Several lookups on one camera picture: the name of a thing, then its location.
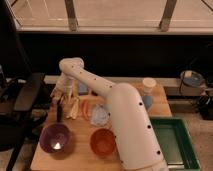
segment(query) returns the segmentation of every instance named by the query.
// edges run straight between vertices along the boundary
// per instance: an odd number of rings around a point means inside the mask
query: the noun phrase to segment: window
[[[212,0],[7,1],[22,30],[213,33]]]

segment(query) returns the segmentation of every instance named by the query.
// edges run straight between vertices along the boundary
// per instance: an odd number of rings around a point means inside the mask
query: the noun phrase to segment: wall
[[[19,33],[33,68],[46,74],[60,71],[64,57],[80,56],[86,69],[102,76],[179,77],[189,65],[213,75],[213,36],[76,35]]]

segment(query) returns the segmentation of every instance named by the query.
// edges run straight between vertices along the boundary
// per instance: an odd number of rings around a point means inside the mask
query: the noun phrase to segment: black cable
[[[13,7],[13,6],[16,4],[16,2],[18,2],[18,0],[13,1],[13,2],[10,4],[10,6]]]
[[[213,8],[205,0],[201,0],[201,2],[203,2],[213,12]]]

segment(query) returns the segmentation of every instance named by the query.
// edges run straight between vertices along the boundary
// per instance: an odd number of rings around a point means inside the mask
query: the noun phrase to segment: green plastic bin
[[[199,171],[186,124],[181,118],[150,118],[169,170]]]

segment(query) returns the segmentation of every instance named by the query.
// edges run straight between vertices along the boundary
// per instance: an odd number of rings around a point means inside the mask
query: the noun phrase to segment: orange bowl
[[[90,147],[100,157],[112,154],[116,147],[113,132],[105,128],[96,130],[90,138]]]

